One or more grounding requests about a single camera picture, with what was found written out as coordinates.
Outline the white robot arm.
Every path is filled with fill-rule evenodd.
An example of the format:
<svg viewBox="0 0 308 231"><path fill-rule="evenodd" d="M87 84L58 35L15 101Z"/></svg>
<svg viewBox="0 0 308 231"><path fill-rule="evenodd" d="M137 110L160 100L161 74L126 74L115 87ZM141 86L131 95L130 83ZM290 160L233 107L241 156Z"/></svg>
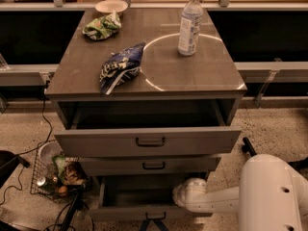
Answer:
<svg viewBox="0 0 308 231"><path fill-rule="evenodd" d="M308 214L308 180L269 154L244 164L237 187L207 192L205 180L190 178L172 197L193 213L236 213L239 231L304 231L301 218Z"/></svg>

